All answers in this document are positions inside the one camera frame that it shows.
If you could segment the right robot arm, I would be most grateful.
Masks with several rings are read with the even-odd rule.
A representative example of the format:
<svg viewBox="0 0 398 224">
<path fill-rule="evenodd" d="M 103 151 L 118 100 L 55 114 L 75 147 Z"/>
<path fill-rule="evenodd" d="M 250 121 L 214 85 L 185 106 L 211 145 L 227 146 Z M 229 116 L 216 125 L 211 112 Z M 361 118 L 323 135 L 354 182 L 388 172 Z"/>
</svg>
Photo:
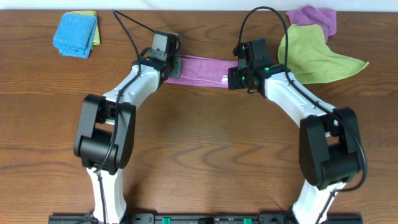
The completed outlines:
<svg viewBox="0 0 398 224">
<path fill-rule="evenodd" d="M 299 127 L 299 166 L 305 178 L 291 208 L 295 223 L 325 223 L 338 193 L 359 189 L 367 159 L 358 120 L 306 89 L 286 65 L 243 65 L 228 70 L 228 88 L 246 88 L 280 106 Z"/>
</svg>

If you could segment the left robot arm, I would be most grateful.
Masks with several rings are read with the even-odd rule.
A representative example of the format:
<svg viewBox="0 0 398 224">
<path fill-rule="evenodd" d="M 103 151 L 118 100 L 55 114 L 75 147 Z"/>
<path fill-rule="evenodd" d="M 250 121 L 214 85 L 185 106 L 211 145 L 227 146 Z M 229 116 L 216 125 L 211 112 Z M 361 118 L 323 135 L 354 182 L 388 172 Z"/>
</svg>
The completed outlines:
<svg viewBox="0 0 398 224">
<path fill-rule="evenodd" d="M 134 147 L 137 109 L 168 78 L 179 78 L 181 71 L 181 57 L 165 62 L 142 57 L 114 89 L 103 95 L 89 94 L 83 100 L 74 153 L 93 185 L 91 223 L 121 223 L 124 219 L 123 169 Z"/>
</svg>

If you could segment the purple microfiber cloth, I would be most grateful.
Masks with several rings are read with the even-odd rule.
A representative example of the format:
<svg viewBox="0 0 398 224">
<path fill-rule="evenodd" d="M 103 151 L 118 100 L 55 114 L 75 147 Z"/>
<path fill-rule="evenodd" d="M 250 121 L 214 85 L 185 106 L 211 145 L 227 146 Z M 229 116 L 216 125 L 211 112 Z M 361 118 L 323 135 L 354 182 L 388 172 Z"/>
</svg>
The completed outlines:
<svg viewBox="0 0 398 224">
<path fill-rule="evenodd" d="M 165 82 L 188 86 L 228 88 L 228 69 L 237 66 L 237 61 L 183 55 L 180 78 L 169 78 Z"/>
</svg>

